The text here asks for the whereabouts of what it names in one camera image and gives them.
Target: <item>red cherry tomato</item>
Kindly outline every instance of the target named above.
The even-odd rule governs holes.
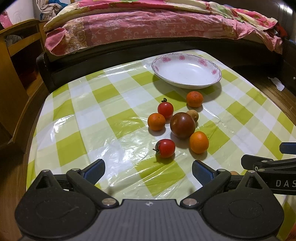
[[[165,117],[165,119],[169,119],[172,117],[174,113],[174,107],[171,103],[167,102],[166,98],[163,98],[157,107],[157,112]]]
[[[159,154],[161,158],[168,158],[175,153],[176,145],[170,139],[162,139],[155,145],[156,154]]]

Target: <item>metal rivet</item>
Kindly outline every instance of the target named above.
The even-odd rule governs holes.
[[[112,206],[116,203],[116,200],[114,198],[108,197],[102,200],[102,204],[105,206]]]
[[[148,201],[148,202],[146,202],[146,203],[145,203],[145,205],[146,205],[146,206],[148,206],[148,207],[150,207],[150,206],[152,206],[152,205],[153,205],[153,202],[151,202],[151,201]]]
[[[186,198],[183,200],[183,204],[186,206],[194,206],[197,204],[197,201],[194,198]]]

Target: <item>table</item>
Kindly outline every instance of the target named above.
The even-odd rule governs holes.
[[[196,130],[209,137],[206,153],[191,152],[188,140],[171,134],[169,122],[163,131],[148,129],[147,118],[157,112],[163,98],[173,104],[174,113],[186,112],[190,91],[155,76],[154,56],[81,77],[47,97],[30,150],[27,187],[43,169],[61,174],[102,158],[106,172],[96,186],[117,200],[173,198],[179,202],[201,187],[191,172],[195,159],[213,169],[243,174],[240,158],[244,154],[274,160],[294,157],[281,154],[279,145],[295,141],[296,127],[272,101],[207,53],[182,53],[200,55],[222,71],[219,83],[200,90],[204,103],[197,109]],[[152,150],[164,138],[176,144],[175,156],[169,160],[156,159]],[[284,236],[295,220],[296,205],[291,197],[278,196],[278,200],[289,213],[279,233]]]

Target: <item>pink floral quilt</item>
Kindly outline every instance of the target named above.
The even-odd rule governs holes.
[[[87,15],[68,20],[47,34],[45,46],[50,53],[62,56],[80,49],[128,39],[161,37],[240,39],[251,33],[256,34],[270,51],[281,53],[281,38],[270,36],[247,21],[238,21],[222,15],[157,8],[124,11],[120,9],[119,12]]]
[[[140,9],[182,10],[219,15],[239,22],[248,22],[259,30],[270,29],[277,23],[276,19],[267,18],[257,12],[230,8],[215,2],[197,0],[81,0],[63,8],[57,16],[44,26],[44,30],[50,31],[79,17]]]

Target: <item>white plate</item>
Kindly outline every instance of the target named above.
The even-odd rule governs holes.
[[[152,69],[165,82],[185,89],[206,88],[221,79],[217,65],[193,54],[162,55],[152,62]]]

